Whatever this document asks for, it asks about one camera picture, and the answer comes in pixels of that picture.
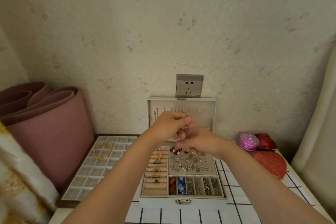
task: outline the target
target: metal clasp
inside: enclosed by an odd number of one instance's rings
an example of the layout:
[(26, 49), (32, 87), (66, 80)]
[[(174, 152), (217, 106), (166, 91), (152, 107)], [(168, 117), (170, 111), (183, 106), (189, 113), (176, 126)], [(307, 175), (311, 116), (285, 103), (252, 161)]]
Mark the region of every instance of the metal clasp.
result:
[(175, 203), (178, 204), (178, 205), (190, 205), (191, 200), (190, 199), (179, 198), (179, 199), (176, 199)]

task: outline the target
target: rolled mat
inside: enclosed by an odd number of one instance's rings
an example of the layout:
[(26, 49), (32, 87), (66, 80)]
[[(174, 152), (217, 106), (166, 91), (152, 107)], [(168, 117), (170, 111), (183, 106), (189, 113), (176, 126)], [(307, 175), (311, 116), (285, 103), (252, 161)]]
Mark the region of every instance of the rolled mat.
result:
[(28, 82), (0, 92), (0, 120), (58, 191), (93, 141), (82, 94)]

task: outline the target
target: jewelry box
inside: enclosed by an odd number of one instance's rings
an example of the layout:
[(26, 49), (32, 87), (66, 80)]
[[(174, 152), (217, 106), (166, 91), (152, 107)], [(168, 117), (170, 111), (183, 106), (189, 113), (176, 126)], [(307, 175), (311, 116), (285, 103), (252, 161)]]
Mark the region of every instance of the jewelry box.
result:
[[(148, 98), (148, 127), (164, 111), (182, 112), (195, 119), (195, 126), (214, 131), (214, 98)], [(224, 209), (227, 198), (210, 154), (178, 149), (170, 138), (156, 149), (141, 183), (143, 208)]]

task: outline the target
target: gold bracelet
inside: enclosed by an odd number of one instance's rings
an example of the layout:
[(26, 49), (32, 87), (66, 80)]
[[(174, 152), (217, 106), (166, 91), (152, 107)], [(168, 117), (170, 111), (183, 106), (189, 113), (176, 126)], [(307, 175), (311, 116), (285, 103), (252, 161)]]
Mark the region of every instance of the gold bracelet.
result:
[[(102, 156), (102, 157), (98, 157), (96, 156), (96, 150), (99, 146), (102, 146), (102, 145), (108, 145), (110, 147), (110, 151), (108, 152), (108, 154), (106, 154), (105, 156)], [(98, 145), (92, 152), (92, 157), (94, 157), (95, 159), (102, 159), (102, 158), (106, 158), (107, 156), (109, 156), (112, 152), (112, 145), (110, 143), (101, 143), (100, 145)]]

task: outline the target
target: outlet cover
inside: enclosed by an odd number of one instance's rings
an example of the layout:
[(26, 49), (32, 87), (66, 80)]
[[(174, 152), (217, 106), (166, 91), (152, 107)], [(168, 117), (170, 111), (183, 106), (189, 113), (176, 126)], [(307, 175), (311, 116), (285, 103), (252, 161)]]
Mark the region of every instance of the outlet cover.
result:
[(202, 84), (201, 74), (177, 74), (176, 98), (200, 98)]

